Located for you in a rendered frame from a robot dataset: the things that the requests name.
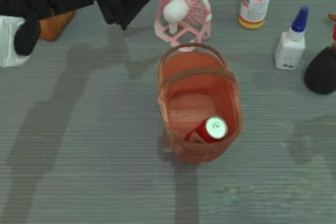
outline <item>can top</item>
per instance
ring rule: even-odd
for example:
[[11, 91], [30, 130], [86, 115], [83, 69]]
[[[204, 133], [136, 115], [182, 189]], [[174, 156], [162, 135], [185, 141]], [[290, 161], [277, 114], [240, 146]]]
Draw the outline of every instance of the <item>can top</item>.
[[227, 134], [227, 125], [219, 116], [211, 116], [206, 120], [205, 129], [214, 139], [222, 139]]

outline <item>pink fan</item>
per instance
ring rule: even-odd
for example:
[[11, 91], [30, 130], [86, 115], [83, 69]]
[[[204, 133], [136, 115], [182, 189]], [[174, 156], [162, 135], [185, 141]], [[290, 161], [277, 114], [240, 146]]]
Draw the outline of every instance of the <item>pink fan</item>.
[[[202, 42], [210, 37], [212, 14], [208, 0], [160, 0], [157, 11], [155, 33], [173, 47], [187, 34], [192, 34], [192, 39], [183, 42]], [[192, 50], [194, 47], [180, 49], [184, 52]]]

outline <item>blue nozzle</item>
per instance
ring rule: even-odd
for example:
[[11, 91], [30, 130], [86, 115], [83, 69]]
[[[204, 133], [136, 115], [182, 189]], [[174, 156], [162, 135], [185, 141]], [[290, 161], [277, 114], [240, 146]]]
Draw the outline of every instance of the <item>blue nozzle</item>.
[[301, 7], [298, 15], [292, 24], [292, 30], [301, 33], [306, 29], [309, 9], [306, 6]]

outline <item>bottle label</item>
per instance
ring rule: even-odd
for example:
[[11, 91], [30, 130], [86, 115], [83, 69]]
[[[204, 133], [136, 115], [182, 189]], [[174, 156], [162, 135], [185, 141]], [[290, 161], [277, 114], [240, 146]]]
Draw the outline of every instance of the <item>bottle label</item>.
[[258, 24], [264, 21], [270, 0], [242, 0], [240, 18], [248, 24]]

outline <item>white glue bottle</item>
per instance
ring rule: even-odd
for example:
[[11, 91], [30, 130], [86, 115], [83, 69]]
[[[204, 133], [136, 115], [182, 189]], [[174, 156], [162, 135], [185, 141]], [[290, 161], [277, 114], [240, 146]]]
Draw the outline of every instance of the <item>white glue bottle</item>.
[[308, 8], [302, 7], [289, 31], [281, 34], [275, 54], [275, 67], [281, 70], [295, 70], [306, 48], [305, 30]]

